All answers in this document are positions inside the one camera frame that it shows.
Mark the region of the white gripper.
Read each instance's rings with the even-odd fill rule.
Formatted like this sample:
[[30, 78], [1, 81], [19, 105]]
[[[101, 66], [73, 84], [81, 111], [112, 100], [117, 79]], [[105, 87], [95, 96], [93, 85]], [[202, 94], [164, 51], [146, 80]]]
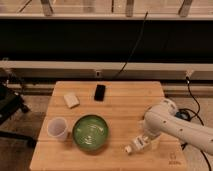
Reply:
[[140, 134], [143, 150], [156, 150], [159, 145], [160, 133], [154, 134], [149, 130], [142, 130]]

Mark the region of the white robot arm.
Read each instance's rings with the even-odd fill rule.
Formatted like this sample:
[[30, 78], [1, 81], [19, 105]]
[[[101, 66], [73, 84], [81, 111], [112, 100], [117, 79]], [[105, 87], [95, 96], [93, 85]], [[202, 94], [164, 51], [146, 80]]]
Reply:
[[143, 134], [154, 140], [164, 132], [213, 155], [213, 128], [177, 118], [177, 112], [177, 105], [168, 98], [152, 105], [139, 121]]

